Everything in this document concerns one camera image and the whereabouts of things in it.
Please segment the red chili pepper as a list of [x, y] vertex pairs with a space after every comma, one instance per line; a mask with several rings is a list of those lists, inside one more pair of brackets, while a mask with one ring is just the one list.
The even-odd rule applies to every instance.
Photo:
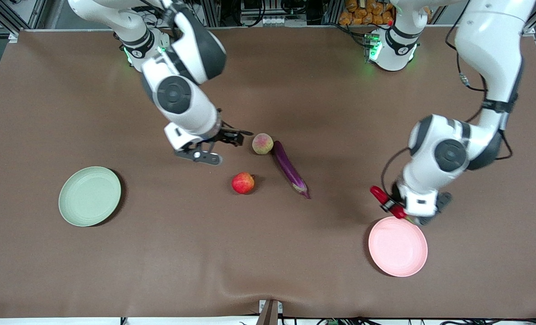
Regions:
[[[381, 189], [381, 187], [378, 186], [372, 186], [370, 188], [370, 192], [381, 205], [386, 202], [388, 198], [392, 199], [383, 189]], [[400, 202], [397, 202], [397, 206], [395, 206], [393, 214], [391, 215], [397, 219], [407, 220], [408, 222], [414, 224], [413, 218], [406, 214], [404, 206]]]

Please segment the purple eggplant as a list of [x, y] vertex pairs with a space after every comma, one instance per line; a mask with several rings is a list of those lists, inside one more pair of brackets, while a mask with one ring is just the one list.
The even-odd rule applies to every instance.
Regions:
[[309, 194], [309, 188], [307, 187], [305, 181], [303, 181], [301, 175], [299, 175], [295, 167], [292, 165], [291, 161], [288, 158], [288, 155], [285, 152], [284, 146], [281, 144], [280, 141], [274, 141], [272, 152], [274, 158], [277, 161], [278, 166], [288, 179], [291, 186], [295, 189], [295, 191], [303, 197], [311, 199]]

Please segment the peach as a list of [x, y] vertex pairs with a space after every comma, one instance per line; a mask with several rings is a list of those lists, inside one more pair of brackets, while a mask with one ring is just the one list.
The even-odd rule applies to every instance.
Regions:
[[259, 133], [252, 140], [252, 150], [259, 155], [268, 154], [274, 146], [272, 137], [266, 133]]

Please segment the pink plate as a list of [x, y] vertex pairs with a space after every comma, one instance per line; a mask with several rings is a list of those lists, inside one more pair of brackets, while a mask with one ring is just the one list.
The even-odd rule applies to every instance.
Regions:
[[372, 261], [390, 276], [415, 275], [428, 257], [428, 244], [422, 230], [396, 217], [377, 221], [371, 228], [367, 245]]

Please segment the red apple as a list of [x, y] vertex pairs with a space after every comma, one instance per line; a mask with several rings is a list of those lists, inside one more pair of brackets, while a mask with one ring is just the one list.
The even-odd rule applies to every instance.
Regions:
[[255, 179], [251, 173], [241, 172], [231, 180], [232, 189], [238, 194], [247, 194], [255, 187]]

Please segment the green plate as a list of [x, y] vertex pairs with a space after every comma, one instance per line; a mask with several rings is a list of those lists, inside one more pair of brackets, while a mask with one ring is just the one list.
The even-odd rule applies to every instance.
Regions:
[[105, 167], [88, 167], [75, 172], [58, 196], [62, 218], [77, 227], [91, 227], [107, 220], [122, 197], [119, 177]]

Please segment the brown tablecloth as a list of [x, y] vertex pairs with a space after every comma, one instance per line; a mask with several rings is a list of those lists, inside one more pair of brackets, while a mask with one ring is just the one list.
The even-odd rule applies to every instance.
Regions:
[[[425, 266], [386, 276], [365, 248], [385, 216], [369, 188], [429, 114], [467, 119], [445, 28], [396, 73], [366, 64], [334, 28], [216, 31], [221, 76], [203, 85], [223, 118], [280, 140], [299, 195], [249, 142], [219, 166], [175, 157], [167, 120], [110, 32], [23, 32], [0, 60], [0, 317], [202, 317], [273, 298], [297, 317], [536, 318], [536, 43], [507, 137], [509, 160], [467, 172], [423, 227]], [[105, 167], [122, 197], [101, 224], [60, 215], [64, 183]], [[238, 194], [232, 178], [254, 176]]]

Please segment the white power strip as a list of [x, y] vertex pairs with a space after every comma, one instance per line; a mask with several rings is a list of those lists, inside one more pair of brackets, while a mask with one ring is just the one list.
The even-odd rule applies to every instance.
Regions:
[[288, 16], [266, 16], [259, 20], [259, 16], [241, 17], [240, 23], [246, 27], [284, 27]]

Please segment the pile of orange items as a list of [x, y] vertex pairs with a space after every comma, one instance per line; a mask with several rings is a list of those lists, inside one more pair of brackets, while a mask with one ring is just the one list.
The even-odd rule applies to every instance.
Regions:
[[339, 25], [392, 25], [396, 8], [389, 0], [343, 0]]

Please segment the grey metal bracket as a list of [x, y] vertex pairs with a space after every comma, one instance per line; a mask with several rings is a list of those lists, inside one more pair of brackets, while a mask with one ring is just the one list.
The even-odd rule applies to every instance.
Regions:
[[282, 303], [277, 300], [260, 300], [259, 317], [255, 325], [281, 325]]

